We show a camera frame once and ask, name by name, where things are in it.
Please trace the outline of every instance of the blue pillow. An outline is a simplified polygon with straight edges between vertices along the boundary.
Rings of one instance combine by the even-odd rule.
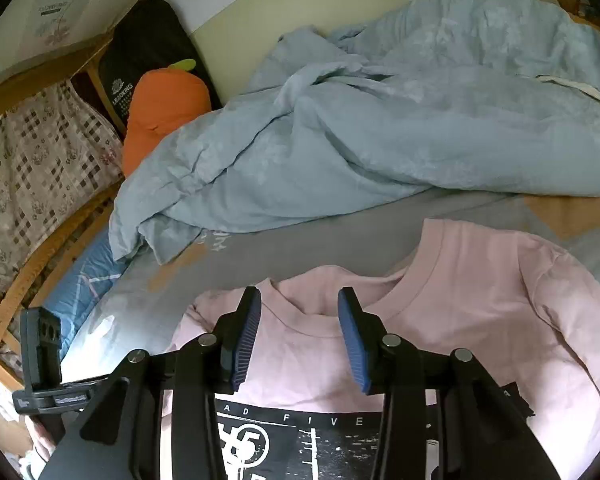
[[[93,307],[127,267],[128,262],[113,260],[109,229],[105,227],[46,297],[44,308],[61,323],[61,359]]]

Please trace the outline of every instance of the blue gripper pad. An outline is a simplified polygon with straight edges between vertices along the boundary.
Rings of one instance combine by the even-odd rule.
[[[343,290],[338,293],[338,319],[344,336],[344,344],[347,346],[351,373],[356,380],[362,393],[368,394],[371,389],[371,377],[369,375],[369,354],[362,343],[360,331],[354,320],[347,295]]]
[[[256,341],[258,325],[260,324],[260,314],[262,312],[260,291],[255,287],[249,288],[253,289],[253,295],[251,296],[249,310],[244,319],[242,332],[238,336],[238,342],[233,355],[233,370],[230,381],[236,391],[247,378],[247,370],[251,361],[251,351],[253,351],[253,344]]]

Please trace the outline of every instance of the wooden bed frame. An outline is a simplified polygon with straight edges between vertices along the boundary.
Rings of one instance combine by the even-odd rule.
[[[600,30],[600,26],[574,14],[573,0],[558,0],[565,10],[569,11],[572,18],[579,23],[587,23]],[[119,132],[124,135],[125,126],[115,113],[98,76],[98,62],[109,43],[111,34],[94,38],[91,46],[68,54],[67,56],[46,63],[42,67],[33,68],[27,72],[15,75],[0,85],[0,114],[26,98],[35,94],[59,80],[71,77],[78,72],[86,72],[94,85],[104,107],[111,116]],[[11,320],[22,308],[22,300],[26,297],[36,278],[47,266],[53,256],[65,247],[72,233],[107,200],[114,198],[120,183],[116,183],[91,198],[78,211],[71,215],[40,247],[29,257],[16,276],[4,298],[0,300],[0,344],[5,342],[11,350],[22,354],[20,343],[8,330]],[[106,225],[113,210],[112,205],[107,205],[104,211],[96,216],[95,220],[87,227],[82,235],[60,256],[58,264],[48,275],[42,286],[37,290],[28,308],[41,306],[58,281],[72,266],[72,263],[84,251],[93,237]],[[0,361],[0,382],[11,391],[22,389],[24,386],[19,378]]]

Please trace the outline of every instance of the black bag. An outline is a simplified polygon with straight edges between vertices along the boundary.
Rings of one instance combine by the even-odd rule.
[[[196,61],[190,72],[206,84],[213,110],[221,108],[209,74],[171,6],[163,0],[144,0],[131,9],[116,27],[98,66],[105,92],[123,123],[142,75],[183,59]]]

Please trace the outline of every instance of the orange patch on sheet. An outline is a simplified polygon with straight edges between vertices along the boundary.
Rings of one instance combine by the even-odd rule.
[[[525,204],[560,240],[600,227],[600,197],[528,195]]]
[[[161,266],[156,273],[147,281],[146,290],[149,292],[158,292],[167,283],[171,281],[173,273],[181,267],[189,266],[206,254],[204,244],[192,243],[184,249],[180,255],[171,260],[168,264]]]

